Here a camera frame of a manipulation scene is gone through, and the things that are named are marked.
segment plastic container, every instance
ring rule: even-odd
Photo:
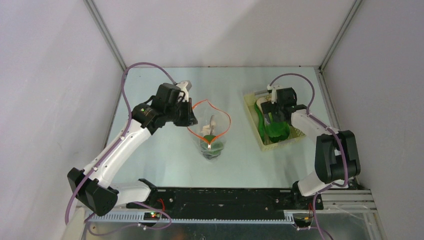
[[[290,135],[288,138],[284,141],[273,143],[270,141],[268,136],[265,136],[265,141],[262,142],[261,136],[258,132],[258,114],[255,111],[255,103],[260,97],[265,97],[267,99],[271,99],[271,94],[269,94],[267,91],[259,91],[254,93],[248,93],[244,95],[244,110],[246,112],[247,119],[250,123],[250,126],[253,130],[253,134],[256,138],[257,143],[259,144],[259,147],[262,151],[268,151],[271,149],[283,147],[288,144],[293,144],[298,141],[300,141],[303,137],[305,137],[305,134],[300,131],[299,129],[290,126]]]
[[[207,99],[194,104],[193,113],[198,124],[187,129],[201,155],[213,162],[225,148],[227,142],[225,134],[230,129],[231,117]]]

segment yellow basket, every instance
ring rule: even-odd
[[[293,126],[290,126],[290,135],[286,140],[273,143],[270,141],[269,137],[265,135],[265,144],[262,142],[261,136],[259,135],[258,131],[259,118],[258,114],[255,111],[255,103],[261,97],[265,97],[267,100],[270,100],[271,94],[269,94],[267,91],[262,91],[256,93],[249,93],[244,95],[243,97],[244,110],[246,112],[247,119],[249,120],[250,126],[253,130],[253,134],[256,138],[257,143],[259,144],[260,149],[262,151],[268,151],[288,144],[299,142],[305,136],[305,134]]]

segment green object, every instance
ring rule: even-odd
[[[270,115],[270,123],[265,123],[264,114],[259,109],[258,104],[255,102],[254,110],[257,113],[259,122],[257,125],[257,130],[259,132],[262,142],[265,143],[265,134],[268,135],[269,140],[273,143],[278,143],[280,141],[286,140],[290,135],[290,126],[287,122],[274,122],[272,116]]]
[[[210,143],[216,136],[215,135],[205,135],[204,138]],[[200,140],[200,147],[203,156],[210,160],[221,155],[221,151],[224,149],[224,143],[219,141],[219,139],[213,141],[210,144],[210,149],[208,149],[209,144],[203,140]]]

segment transparent plastic bag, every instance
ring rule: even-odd
[[[198,124],[188,127],[197,149],[204,158],[214,161],[225,148],[225,134],[231,126],[231,117],[205,99],[193,105]]]

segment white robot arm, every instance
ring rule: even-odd
[[[297,95],[291,87],[283,88],[280,85],[268,85],[267,90],[271,93],[273,110],[270,113],[276,115],[274,119],[288,122],[301,130],[315,144],[314,171],[293,185],[293,188],[298,188],[302,196],[314,195],[345,177],[342,156],[335,153],[335,150],[340,151],[340,147],[333,133],[341,141],[348,177],[357,176],[361,172],[355,135],[351,131],[340,131],[326,126],[312,113],[308,113],[305,105],[297,105]]]
[[[189,81],[176,85],[163,83],[156,95],[137,105],[132,110],[132,118],[124,136],[122,133],[125,129],[82,170],[73,168],[68,173],[70,186],[75,191],[82,179],[93,170],[76,198],[98,216],[107,214],[114,206],[144,202],[151,191],[144,182],[112,184],[112,180],[130,155],[166,122],[173,122],[179,127],[197,124],[192,100],[189,98],[191,86]],[[105,154],[107,156],[97,164]]]

